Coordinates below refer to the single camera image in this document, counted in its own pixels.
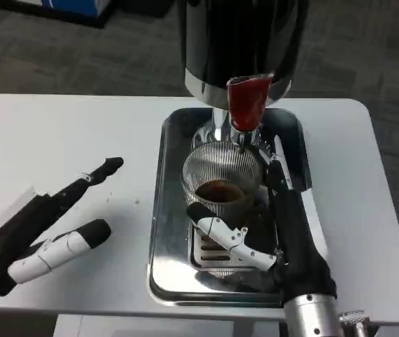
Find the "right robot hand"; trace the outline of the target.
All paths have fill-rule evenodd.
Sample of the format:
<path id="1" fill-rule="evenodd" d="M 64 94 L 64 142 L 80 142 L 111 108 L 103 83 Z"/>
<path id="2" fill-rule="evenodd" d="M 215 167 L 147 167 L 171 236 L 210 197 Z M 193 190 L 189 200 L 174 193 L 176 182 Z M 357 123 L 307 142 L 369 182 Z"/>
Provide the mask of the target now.
<path id="1" fill-rule="evenodd" d="M 315 245 L 282 142 L 278 136 L 273 142 L 268 161 L 254 146 L 230 143 L 211 143 L 192 152 L 186 164 L 214 174 L 202 186 L 232 198 L 215 202 L 186 187 L 186 213 L 230 255 L 270 275 L 282 304 L 313 294 L 336 298 L 335 281 Z"/>

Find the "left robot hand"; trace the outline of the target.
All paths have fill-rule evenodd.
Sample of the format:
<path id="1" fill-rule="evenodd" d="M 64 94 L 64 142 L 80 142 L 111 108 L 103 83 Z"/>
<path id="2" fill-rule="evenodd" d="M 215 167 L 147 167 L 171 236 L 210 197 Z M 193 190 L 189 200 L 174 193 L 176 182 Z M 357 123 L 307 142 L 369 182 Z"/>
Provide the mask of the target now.
<path id="1" fill-rule="evenodd" d="M 103 244 L 111 235 L 103 219 L 38 242 L 37 238 L 62 218 L 95 185 L 122 167 L 121 157 L 107 158 L 54 195 L 29 189 L 0 215 L 0 296 L 19 284 L 52 272 Z"/>

